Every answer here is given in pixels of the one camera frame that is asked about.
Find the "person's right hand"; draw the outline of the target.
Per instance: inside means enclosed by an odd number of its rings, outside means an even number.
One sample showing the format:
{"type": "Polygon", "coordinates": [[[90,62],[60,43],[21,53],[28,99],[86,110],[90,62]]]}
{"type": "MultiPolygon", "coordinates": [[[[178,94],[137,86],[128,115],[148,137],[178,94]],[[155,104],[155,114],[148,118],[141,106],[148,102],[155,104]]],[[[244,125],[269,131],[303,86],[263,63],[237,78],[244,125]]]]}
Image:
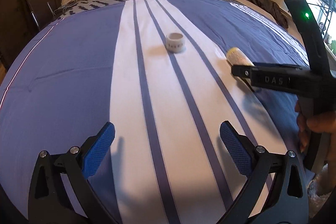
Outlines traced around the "person's right hand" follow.
{"type": "Polygon", "coordinates": [[[298,102],[295,105],[295,112],[298,113],[297,125],[299,128],[299,149],[303,153],[309,144],[309,130],[316,133],[329,133],[330,145],[327,154],[327,170],[319,173],[315,177],[315,192],[318,196],[322,196],[331,192],[335,187],[335,111],[320,114],[306,119],[301,112],[298,102]]]}

